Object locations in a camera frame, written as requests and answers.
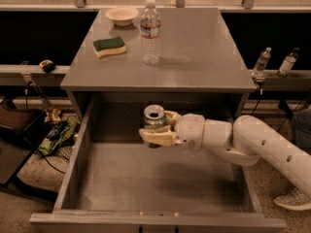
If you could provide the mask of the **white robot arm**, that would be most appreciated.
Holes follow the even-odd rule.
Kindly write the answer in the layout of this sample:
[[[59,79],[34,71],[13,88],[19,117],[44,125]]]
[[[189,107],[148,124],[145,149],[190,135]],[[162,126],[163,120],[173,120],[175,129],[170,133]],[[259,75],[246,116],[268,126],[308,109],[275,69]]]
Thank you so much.
[[[180,116],[170,111],[166,114],[168,121],[158,129],[139,130],[143,141],[165,147],[211,150],[241,166],[252,166],[262,158],[311,197],[311,155],[262,120],[240,116],[230,123],[195,114]]]

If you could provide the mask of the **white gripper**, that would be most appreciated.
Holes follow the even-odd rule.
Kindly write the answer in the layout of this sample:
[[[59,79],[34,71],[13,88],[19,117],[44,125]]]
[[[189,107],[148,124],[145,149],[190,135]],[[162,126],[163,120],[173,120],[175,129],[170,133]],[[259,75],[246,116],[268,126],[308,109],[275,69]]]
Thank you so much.
[[[195,114],[186,114],[181,116],[174,111],[165,111],[166,124],[174,131],[149,132],[141,128],[139,135],[141,138],[151,144],[160,146],[174,146],[180,144],[184,149],[198,150],[202,143],[205,117]]]

